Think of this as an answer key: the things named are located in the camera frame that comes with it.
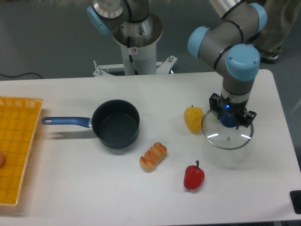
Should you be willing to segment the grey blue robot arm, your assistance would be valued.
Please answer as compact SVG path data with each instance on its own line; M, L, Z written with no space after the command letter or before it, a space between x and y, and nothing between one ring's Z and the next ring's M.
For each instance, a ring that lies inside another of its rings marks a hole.
M265 9L244 0L212 0L222 23L215 29L201 26L189 37L187 48L223 78L220 95L209 99L210 109L227 128L249 127L256 113L246 109L259 70L260 54L246 41L266 24ZM94 27L111 33L121 48L126 75L154 74L156 44L162 34L160 19L146 0L95 0L87 8Z

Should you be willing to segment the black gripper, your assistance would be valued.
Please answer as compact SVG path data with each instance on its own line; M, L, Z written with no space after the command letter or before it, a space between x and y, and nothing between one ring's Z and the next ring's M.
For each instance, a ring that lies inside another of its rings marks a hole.
M219 120L226 115L233 115L238 121L236 129L240 126L248 128L256 117L256 112L246 110L248 93L235 95L231 93L221 93L219 96L213 93L209 98L210 110L218 113Z

